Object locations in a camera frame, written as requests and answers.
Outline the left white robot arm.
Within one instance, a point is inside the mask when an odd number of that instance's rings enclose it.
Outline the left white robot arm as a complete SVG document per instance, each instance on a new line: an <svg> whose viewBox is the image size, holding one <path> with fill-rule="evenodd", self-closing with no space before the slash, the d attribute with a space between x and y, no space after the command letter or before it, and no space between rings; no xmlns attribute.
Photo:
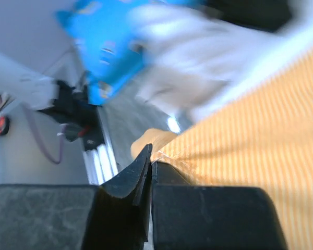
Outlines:
<svg viewBox="0 0 313 250"><path fill-rule="evenodd" d="M33 110L43 110L53 106L59 87L54 78L35 72L0 53L0 91Z"/></svg>

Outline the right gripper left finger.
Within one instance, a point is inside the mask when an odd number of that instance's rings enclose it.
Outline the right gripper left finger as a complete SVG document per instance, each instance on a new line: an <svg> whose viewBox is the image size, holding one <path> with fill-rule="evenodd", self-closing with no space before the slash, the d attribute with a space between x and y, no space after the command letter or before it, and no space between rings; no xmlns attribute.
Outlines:
<svg viewBox="0 0 313 250"><path fill-rule="evenodd" d="M136 159L100 186L100 225L135 242L146 242L151 202L151 152L147 144Z"/></svg>

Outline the orange pillowcase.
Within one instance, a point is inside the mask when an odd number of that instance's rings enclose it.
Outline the orange pillowcase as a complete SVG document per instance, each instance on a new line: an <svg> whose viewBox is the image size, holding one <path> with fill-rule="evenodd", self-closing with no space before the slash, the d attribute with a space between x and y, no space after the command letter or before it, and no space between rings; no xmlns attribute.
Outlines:
<svg viewBox="0 0 313 250"><path fill-rule="evenodd" d="M272 198L290 249L313 249L313 48L265 85L181 135L147 130L136 157L193 184L257 186Z"/></svg>

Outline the white pillow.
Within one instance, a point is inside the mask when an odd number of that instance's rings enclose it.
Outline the white pillow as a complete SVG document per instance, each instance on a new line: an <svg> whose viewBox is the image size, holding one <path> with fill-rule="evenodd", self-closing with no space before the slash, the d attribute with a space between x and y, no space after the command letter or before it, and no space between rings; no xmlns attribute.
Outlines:
<svg viewBox="0 0 313 250"><path fill-rule="evenodd" d="M138 98L194 121L258 86L313 40L313 1L274 33L243 28L198 10L149 4L130 13L148 63Z"/></svg>

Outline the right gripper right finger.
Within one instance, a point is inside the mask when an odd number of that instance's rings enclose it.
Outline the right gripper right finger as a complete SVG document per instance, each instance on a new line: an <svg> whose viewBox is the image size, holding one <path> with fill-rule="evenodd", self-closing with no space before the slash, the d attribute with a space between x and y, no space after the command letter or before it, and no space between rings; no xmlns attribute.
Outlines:
<svg viewBox="0 0 313 250"><path fill-rule="evenodd" d="M152 167L152 186L190 186L190 183L170 164L155 162Z"/></svg>

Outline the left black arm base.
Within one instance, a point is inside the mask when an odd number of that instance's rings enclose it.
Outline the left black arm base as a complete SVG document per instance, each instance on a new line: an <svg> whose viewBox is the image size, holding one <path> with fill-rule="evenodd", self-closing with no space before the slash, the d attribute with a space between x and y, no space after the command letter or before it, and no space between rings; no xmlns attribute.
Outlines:
<svg viewBox="0 0 313 250"><path fill-rule="evenodd" d="M64 124L64 138L69 142L81 139L85 151L104 144L96 107L79 99L74 94L74 88L65 81L55 80L54 85L57 94L52 99L52 105L40 112Z"/></svg>

